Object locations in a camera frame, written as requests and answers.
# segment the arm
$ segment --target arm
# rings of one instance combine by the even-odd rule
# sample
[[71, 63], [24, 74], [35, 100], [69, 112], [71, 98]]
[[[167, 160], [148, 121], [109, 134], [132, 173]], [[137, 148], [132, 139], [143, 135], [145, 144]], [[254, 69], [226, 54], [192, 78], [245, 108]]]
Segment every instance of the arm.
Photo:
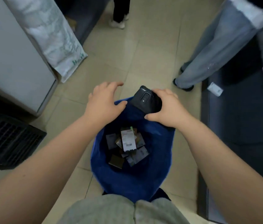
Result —
[[0, 181], [0, 224], [42, 223], [95, 135], [124, 110], [114, 105], [123, 83], [96, 86], [85, 114]]
[[163, 101], [146, 119], [177, 128], [220, 211], [229, 224], [263, 223], [263, 177], [228, 148], [208, 127], [191, 116], [172, 91], [155, 90]]

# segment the black smartphone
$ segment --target black smartphone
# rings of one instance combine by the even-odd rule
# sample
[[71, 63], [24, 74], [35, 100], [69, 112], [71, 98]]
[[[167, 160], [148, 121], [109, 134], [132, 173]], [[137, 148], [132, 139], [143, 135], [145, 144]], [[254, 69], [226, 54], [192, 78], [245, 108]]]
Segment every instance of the black smartphone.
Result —
[[160, 97], [146, 86], [141, 86], [129, 103], [145, 114], [156, 113], [162, 109]]

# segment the gray clothing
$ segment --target gray clothing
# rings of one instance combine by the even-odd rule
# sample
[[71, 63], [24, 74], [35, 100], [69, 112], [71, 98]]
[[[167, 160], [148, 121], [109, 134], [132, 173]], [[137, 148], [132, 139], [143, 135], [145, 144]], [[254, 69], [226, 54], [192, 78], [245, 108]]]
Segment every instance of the gray clothing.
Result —
[[226, 0], [220, 13], [206, 28], [190, 60], [176, 80], [189, 88], [208, 78], [232, 59], [258, 32], [245, 15]]
[[189, 224], [170, 200], [159, 198], [135, 204], [129, 199], [108, 194], [74, 203], [58, 224]]

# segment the forearm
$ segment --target forearm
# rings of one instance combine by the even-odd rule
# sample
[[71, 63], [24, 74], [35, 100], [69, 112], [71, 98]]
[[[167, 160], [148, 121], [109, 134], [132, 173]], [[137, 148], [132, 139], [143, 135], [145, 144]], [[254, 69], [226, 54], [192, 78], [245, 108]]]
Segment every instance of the forearm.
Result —
[[41, 223], [99, 130], [81, 117], [0, 181], [4, 223]]
[[263, 223], [263, 177], [189, 116], [178, 129], [228, 223]]

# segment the blue fabric bag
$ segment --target blue fabric bag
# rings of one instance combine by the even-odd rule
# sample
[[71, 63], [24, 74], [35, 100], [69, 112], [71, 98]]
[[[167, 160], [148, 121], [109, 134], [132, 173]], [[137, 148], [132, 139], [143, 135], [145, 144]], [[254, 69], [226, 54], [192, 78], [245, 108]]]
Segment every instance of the blue fabric bag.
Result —
[[[105, 192], [122, 195], [132, 202], [149, 200], [169, 173], [172, 164], [172, 144], [175, 129], [144, 119], [145, 114], [127, 103], [124, 111], [106, 125], [96, 136], [92, 153], [91, 169]], [[125, 160], [122, 170], [108, 164], [110, 150], [106, 135], [120, 132], [121, 127], [138, 129], [146, 143], [149, 155], [130, 167]]]

